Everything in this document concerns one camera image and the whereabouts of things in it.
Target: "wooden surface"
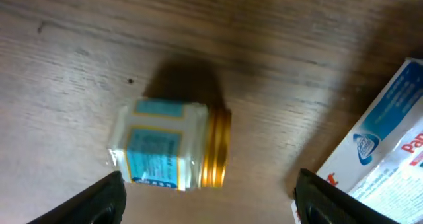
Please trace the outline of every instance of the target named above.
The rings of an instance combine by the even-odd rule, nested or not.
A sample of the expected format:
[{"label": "wooden surface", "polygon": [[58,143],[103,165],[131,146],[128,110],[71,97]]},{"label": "wooden surface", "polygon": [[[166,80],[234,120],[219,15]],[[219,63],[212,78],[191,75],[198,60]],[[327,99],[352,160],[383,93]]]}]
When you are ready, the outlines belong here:
[{"label": "wooden surface", "polygon": [[[232,109],[225,186],[128,185],[123,223],[293,223],[298,169],[318,169],[423,42],[421,9],[418,0],[0,0],[0,222],[26,223],[108,174],[116,109],[154,81],[153,93],[184,85]],[[156,79],[168,64],[189,66]]]}]

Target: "cardboard box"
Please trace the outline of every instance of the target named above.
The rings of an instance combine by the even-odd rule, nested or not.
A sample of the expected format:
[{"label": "cardboard box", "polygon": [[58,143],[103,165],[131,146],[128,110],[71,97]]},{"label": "cardboard box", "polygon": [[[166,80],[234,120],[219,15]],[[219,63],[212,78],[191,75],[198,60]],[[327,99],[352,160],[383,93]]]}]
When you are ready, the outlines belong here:
[{"label": "cardboard box", "polygon": [[422,95],[423,61],[408,59],[317,175],[399,223],[423,220]]}]

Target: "black object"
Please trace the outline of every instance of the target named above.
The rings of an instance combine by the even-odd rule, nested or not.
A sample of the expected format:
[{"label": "black object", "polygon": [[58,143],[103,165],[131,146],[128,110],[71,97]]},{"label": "black object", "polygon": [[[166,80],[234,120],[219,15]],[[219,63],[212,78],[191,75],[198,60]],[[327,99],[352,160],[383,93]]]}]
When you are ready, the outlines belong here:
[{"label": "black object", "polygon": [[294,195],[301,224],[396,223],[304,168]]},{"label": "black object", "polygon": [[122,174],[115,171],[30,224],[119,224],[125,205]]}]

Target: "jar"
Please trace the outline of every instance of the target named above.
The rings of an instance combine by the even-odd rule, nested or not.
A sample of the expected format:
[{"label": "jar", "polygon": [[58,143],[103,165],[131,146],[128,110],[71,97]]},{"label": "jar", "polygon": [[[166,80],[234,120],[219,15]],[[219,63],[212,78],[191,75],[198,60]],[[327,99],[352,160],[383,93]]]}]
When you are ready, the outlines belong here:
[{"label": "jar", "polygon": [[226,108],[141,98],[119,110],[108,151],[126,182],[181,191],[218,188],[230,130]]}]

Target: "gold jar cap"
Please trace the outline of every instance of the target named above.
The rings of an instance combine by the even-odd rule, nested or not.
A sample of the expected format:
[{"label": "gold jar cap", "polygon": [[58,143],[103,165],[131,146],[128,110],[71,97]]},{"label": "gold jar cap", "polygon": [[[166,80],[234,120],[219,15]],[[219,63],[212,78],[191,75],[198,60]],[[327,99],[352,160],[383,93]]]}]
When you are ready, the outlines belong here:
[{"label": "gold jar cap", "polygon": [[231,111],[228,109],[209,108],[206,150],[201,175],[202,187],[223,186],[231,141],[231,117]]}]

